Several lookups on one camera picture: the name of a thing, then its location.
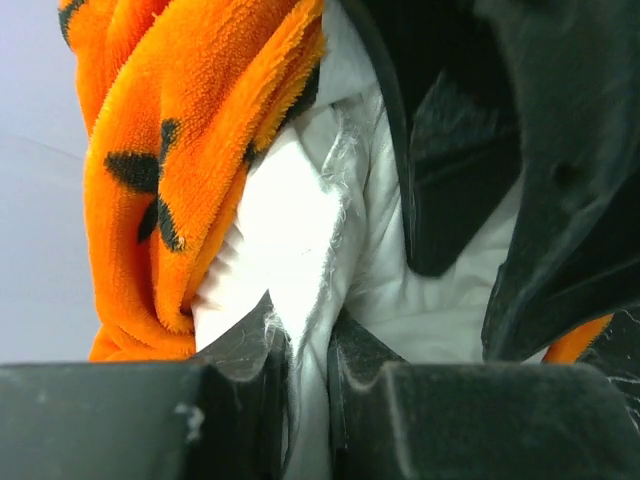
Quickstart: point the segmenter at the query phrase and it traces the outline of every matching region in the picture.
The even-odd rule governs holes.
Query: gray wall
[[[0,363],[84,360],[98,327],[82,217],[86,132],[57,0],[0,17]]]

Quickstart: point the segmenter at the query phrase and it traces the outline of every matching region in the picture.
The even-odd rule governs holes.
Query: orange fabric
[[[576,363],[609,326],[612,318],[613,315],[607,315],[576,328],[551,345],[543,361],[545,363]]]
[[[183,359],[190,303],[324,48],[322,0],[62,0],[90,135],[92,361]]]

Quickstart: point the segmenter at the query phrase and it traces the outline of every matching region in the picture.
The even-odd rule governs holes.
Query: black star
[[[60,29],[62,30],[64,41],[67,42],[68,46],[71,46],[69,43],[69,25],[71,23],[71,17],[73,17],[73,14],[80,10],[80,7],[85,3],[87,3],[87,0],[71,0],[65,8],[58,10]]]
[[[156,228],[166,247],[172,252],[184,249],[184,240],[176,232],[173,215],[167,203],[158,194],[164,163],[178,134],[178,122],[162,122],[162,146],[158,156],[152,153],[112,152],[105,159],[107,170],[121,183],[135,192],[154,195],[138,227],[138,242],[146,241]]]

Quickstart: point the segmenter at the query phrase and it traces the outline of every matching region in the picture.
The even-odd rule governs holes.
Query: blanket
[[[90,135],[91,360],[184,359],[247,171],[313,102],[322,0],[62,0]]]

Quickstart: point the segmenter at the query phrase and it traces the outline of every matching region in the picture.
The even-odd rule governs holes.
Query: white fabric
[[[299,362],[288,480],[327,480],[327,347],[338,312],[412,362],[481,362],[480,330],[518,209],[519,186],[439,279],[406,264],[389,124],[375,75],[336,0],[316,107],[250,172],[234,226],[193,305],[201,349],[269,290]]]

